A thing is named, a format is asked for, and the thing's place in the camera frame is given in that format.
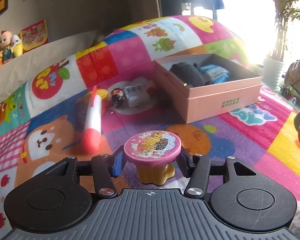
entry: pink gingham pattern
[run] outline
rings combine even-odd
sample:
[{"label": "pink gingham pattern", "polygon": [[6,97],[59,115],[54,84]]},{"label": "pink gingham pattern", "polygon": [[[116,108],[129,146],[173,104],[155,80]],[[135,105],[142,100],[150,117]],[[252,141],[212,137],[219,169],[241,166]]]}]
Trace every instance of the pink gingham pattern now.
[{"label": "pink gingham pattern", "polygon": [[18,126],[0,137],[0,172],[18,165],[23,141],[30,121]]}]

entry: yellow toy base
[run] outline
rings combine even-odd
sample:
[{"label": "yellow toy base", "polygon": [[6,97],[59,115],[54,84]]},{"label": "yellow toy base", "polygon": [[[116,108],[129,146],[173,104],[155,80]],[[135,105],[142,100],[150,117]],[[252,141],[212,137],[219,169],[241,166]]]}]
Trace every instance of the yellow toy base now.
[{"label": "yellow toy base", "polygon": [[171,163],[165,166],[155,166],[153,168],[146,166],[137,167],[138,176],[143,184],[154,184],[162,186],[166,183],[167,179],[174,176],[175,170]]}]

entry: green leaf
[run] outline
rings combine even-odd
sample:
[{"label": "green leaf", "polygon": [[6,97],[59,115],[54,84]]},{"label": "green leaf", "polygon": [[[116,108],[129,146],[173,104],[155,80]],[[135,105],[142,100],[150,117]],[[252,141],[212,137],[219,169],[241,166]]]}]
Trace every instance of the green leaf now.
[{"label": "green leaf", "polygon": [[218,131],[213,125],[204,125],[203,128],[209,133],[216,133]]},{"label": "green leaf", "polygon": [[70,72],[67,68],[62,67],[58,70],[59,77],[62,79],[69,79],[70,78]]}]

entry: pink toy lid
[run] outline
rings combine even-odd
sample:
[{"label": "pink toy lid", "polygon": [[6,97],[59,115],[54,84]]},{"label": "pink toy lid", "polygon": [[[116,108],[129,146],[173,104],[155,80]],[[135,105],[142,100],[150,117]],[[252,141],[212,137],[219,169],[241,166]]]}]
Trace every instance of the pink toy lid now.
[{"label": "pink toy lid", "polygon": [[129,162],[154,167],[175,160],[181,151],[180,138],[171,132],[149,131],[131,137],[124,145]]}]

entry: patchwork blanket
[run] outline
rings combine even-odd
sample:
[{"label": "patchwork blanket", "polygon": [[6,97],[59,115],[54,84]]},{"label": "patchwork blanket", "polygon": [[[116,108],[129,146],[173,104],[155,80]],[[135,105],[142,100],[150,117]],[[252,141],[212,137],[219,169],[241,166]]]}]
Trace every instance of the patchwork blanket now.
[{"label": "patchwork blanket", "polygon": [[[139,22],[116,30],[98,45],[52,65],[18,88],[0,107],[0,239],[11,226],[3,202],[16,186],[69,155],[80,161],[80,138],[88,93],[97,84],[108,91],[153,79],[153,60],[171,55],[216,53],[248,63],[244,44],[234,33],[211,19],[175,16]],[[213,160],[235,156],[290,190],[298,210],[290,229],[300,236],[300,145],[293,126],[293,108],[269,88],[261,89],[258,103],[184,124],[173,109],[162,110],[151,101],[142,108],[106,109],[98,154],[111,154],[135,134],[149,130],[177,133],[191,154]],[[161,188],[181,188],[176,174]],[[81,185],[93,192],[91,177]],[[127,163],[114,179],[122,188],[157,188],[139,182],[136,168]],[[214,177],[209,191],[222,183]]]}]

